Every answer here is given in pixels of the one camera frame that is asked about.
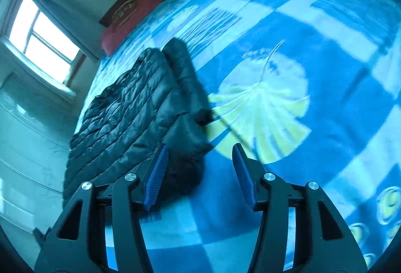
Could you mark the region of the black quilted puffer jacket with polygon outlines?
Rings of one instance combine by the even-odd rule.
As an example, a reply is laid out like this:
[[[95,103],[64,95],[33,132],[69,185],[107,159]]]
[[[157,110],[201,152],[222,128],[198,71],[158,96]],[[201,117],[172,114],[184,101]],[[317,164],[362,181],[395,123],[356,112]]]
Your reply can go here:
[[[173,38],[163,49],[146,49],[86,110],[70,143],[62,199],[68,202],[84,181],[115,182],[161,144],[169,164],[158,200],[192,193],[212,148],[206,135],[212,119],[186,44]]]

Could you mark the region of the white wardrobe with circles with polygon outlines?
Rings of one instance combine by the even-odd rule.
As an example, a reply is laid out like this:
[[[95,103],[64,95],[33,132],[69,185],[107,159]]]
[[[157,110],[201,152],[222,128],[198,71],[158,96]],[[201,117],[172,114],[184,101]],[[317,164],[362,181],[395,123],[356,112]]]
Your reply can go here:
[[[65,167],[77,118],[36,95],[14,74],[1,83],[1,227],[30,267],[34,229],[62,212]]]

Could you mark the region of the blue patterned bed sheet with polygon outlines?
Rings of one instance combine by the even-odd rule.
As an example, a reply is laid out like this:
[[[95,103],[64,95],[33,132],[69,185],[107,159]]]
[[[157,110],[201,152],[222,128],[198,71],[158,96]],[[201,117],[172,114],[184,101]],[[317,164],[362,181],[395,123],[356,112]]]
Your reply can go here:
[[[200,185],[141,220],[154,271],[247,271],[261,215],[235,143],[319,183],[372,266],[400,228],[400,0],[164,0],[101,60],[86,103],[171,38],[209,98],[213,148]]]

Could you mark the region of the grey curtain left of bed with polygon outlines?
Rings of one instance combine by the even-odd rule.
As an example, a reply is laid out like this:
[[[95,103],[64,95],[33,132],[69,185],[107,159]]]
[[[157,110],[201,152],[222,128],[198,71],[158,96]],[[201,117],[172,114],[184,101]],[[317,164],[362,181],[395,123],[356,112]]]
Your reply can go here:
[[[100,40],[105,27],[62,0],[33,0],[40,10],[93,61],[102,58]]]

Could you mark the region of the left window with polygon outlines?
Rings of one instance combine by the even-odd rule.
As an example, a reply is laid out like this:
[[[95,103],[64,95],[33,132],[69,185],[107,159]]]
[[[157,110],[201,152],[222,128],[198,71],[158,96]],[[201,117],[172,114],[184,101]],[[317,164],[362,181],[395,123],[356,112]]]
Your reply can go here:
[[[32,90],[46,88],[68,103],[76,99],[70,85],[86,56],[34,0],[11,0],[1,27],[1,52]]]

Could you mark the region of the small brown printed cushion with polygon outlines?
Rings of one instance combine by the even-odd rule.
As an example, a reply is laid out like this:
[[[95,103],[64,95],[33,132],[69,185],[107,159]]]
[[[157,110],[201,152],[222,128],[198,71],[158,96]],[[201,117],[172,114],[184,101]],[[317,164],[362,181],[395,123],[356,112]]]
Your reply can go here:
[[[114,31],[117,31],[125,22],[127,22],[136,9],[138,9],[136,0],[127,0],[124,2],[112,16],[112,28]]]

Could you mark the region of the red pillow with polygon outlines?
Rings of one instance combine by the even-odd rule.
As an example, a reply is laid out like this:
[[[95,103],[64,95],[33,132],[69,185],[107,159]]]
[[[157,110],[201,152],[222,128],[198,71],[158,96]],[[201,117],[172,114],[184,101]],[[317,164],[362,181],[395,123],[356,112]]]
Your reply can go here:
[[[112,24],[104,31],[101,38],[101,48],[110,56],[121,42],[138,26],[163,0],[136,0],[138,9],[117,31]]]

